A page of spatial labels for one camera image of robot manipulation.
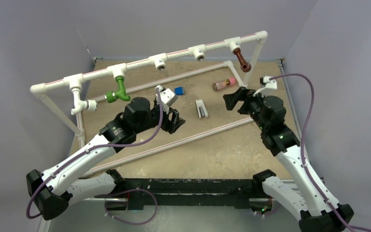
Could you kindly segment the white PVC pipe frame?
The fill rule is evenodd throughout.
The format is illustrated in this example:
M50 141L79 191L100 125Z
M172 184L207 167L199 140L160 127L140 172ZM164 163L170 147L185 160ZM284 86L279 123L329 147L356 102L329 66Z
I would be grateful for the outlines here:
M161 53L89 73L74 74L50 83L32 85L30 91L74 132L78 148L81 149L131 102L117 100L108 103L105 100L106 92L118 90L115 81L117 76L124 77L126 93L131 100L144 97L153 102L156 86L161 85L171 90L183 86L185 95L178 96L172 107L186 122L176 133L160 131L152 141L114 154L94 165L82 176L91 177L135 161L140 164L148 160L167 162L170 152L174 153L175 158L191 163L197 158L198 152L210 149L209 142L230 135L236 129L244 129L251 122L246 116L232 116L225 108L223 95L248 86L267 36L266 31L260 31L181 51ZM241 49L243 57L252 66L251 71L244 73L240 69L232 52L235 48ZM213 90L214 82L232 77L237 80L235 85L219 91ZM95 100L97 110L83 110L77 115L71 115L73 88L81 90L81 100ZM199 119L196 100L203 100L208 111L207 118Z

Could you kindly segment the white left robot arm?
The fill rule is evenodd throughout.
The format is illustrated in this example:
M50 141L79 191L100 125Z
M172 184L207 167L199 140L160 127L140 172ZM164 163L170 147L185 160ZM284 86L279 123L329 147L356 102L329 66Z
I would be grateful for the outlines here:
M77 199L68 188L84 173L100 161L113 156L125 147L139 146L136 136L149 129L155 132L143 143L151 141L163 130L173 134L185 124L179 112L171 107L176 95L156 94L154 106L144 97L136 97L125 106L123 112L108 122L93 139L61 163L40 172L36 169L26 175L30 200L26 217L34 219L42 216L51 220L62 214Z

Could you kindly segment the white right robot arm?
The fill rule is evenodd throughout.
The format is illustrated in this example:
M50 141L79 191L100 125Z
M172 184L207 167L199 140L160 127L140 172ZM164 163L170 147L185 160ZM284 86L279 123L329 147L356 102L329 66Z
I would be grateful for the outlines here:
M342 232L354 211L330 193L309 161L302 157L297 136L285 124L283 100L272 95L255 95L254 90L244 87L223 95L223 99L229 111L242 101L238 113L249 115L258 125L264 146L285 167L299 189L296 193L266 170L253 176L253 193L259 197L267 194L277 200L296 218L302 232Z

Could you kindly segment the brown water faucet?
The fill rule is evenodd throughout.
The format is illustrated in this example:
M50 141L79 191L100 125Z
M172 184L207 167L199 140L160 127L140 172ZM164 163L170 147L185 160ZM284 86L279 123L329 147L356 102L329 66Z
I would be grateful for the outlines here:
M251 64L245 60L245 58L243 57L242 55L242 52L241 52L241 49L240 48L235 48L233 51L233 54L236 56L239 64L240 64L240 69L244 72L244 73L248 73L249 71L251 71L252 69L252 66Z

